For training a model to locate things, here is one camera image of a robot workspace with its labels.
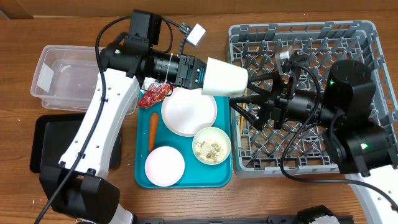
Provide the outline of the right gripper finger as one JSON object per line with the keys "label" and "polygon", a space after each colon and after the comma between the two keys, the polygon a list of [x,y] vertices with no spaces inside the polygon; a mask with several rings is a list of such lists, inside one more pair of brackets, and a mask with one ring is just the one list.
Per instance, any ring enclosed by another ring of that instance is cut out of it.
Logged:
{"label": "right gripper finger", "polygon": [[235,111],[237,111],[245,120],[247,120],[252,126],[263,126],[263,122],[260,120],[259,116],[254,116],[236,103],[232,104],[231,107]]}
{"label": "right gripper finger", "polygon": [[259,85],[261,82],[272,80],[273,83],[279,83],[281,78],[278,71],[258,75],[248,79],[248,85]]}

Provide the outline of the white paper cup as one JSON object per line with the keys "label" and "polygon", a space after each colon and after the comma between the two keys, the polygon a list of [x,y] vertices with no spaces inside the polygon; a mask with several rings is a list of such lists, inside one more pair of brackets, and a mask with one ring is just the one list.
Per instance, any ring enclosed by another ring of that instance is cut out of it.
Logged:
{"label": "white paper cup", "polygon": [[208,57],[202,95],[240,97],[248,84],[245,68]]}

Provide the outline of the large white plate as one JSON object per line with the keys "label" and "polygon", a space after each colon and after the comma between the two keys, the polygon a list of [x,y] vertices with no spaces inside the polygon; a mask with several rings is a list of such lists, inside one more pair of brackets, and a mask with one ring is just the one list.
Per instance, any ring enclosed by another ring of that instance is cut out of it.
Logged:
{"label": "large white plate", "polygon": [[213,96],[202,95],[201,89],[187,90],[176,87],[161,106],[161,117],[171,132],[193,137],[203,128],[214,124],[217,104]]}

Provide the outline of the white bowl with rice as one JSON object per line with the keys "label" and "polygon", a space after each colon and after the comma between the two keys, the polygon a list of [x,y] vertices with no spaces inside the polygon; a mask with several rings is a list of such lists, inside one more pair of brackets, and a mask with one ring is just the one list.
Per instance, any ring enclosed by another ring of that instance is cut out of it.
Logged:
{"label": "white bowl with rice", "polygon": [[192,150],[200,162],[215,166],[227,160],[231,154],[231,140],[220,128],[203,128],[194,136]]}

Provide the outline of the small pink-white bowl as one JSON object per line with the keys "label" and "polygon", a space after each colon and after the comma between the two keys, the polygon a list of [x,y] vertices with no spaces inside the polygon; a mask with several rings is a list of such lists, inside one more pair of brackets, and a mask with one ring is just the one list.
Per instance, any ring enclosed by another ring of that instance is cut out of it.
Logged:
{"label": "small pink-white bowl", "polygon": [[161,146],[148,155],[144,169],[152,184],[169,187],[182,178],[185,171],[185,160],[177,149]]}

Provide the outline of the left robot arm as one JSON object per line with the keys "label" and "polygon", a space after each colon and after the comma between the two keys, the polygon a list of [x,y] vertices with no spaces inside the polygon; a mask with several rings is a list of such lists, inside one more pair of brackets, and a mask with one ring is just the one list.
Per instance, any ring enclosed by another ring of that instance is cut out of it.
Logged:
{"label": "left robot arm", "polygon": [[155,49],[160,27],[174,22],[152,12],[134,10],[130,27],[107,47],[95,48],[99,69],[95,93],[83,121],[55,166],[39,175],[46,209],[85,223],[136,223],[120,203],[120,191],[107,181],[114,143],[129,107],[145,78],[189,90],[203,86],[206,64],[191,55]]}

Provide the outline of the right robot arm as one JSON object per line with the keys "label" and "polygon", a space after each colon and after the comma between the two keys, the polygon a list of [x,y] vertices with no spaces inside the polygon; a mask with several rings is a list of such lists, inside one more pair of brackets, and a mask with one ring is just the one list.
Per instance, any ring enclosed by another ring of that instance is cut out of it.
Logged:
{"label": "right robot arm", "polygon": [[230,106],[254,128],[269,120],[280,129],[287,121],[303,128],[321,126],[326,152],[354,190],[370,223],[397,222],[397,144],[381,123],[371,119],[376,85],[369,67],[356,60],[335,62],[325,86],[299,90],[307,62],[289,60],[278,70],[248,80],[251,96],[231,98]]}

